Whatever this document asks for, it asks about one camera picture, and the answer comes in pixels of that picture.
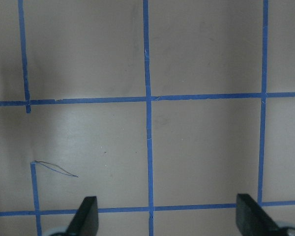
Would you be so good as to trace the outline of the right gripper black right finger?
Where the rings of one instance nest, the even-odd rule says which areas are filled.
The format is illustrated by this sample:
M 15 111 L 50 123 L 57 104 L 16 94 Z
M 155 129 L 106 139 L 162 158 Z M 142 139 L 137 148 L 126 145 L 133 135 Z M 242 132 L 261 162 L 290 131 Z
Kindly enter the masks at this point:
M 280 227 L 249 194 L 236 196 L 236 226 L 242 236 L 280 235 Z

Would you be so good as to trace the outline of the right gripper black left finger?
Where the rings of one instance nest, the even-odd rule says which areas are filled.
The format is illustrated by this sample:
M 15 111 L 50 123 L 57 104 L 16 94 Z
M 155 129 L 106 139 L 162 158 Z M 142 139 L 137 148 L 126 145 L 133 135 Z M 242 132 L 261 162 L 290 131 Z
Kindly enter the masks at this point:
M 66 229 L 67 236 L 95 236 L 99 228 L 97 197 L 85 197 Z

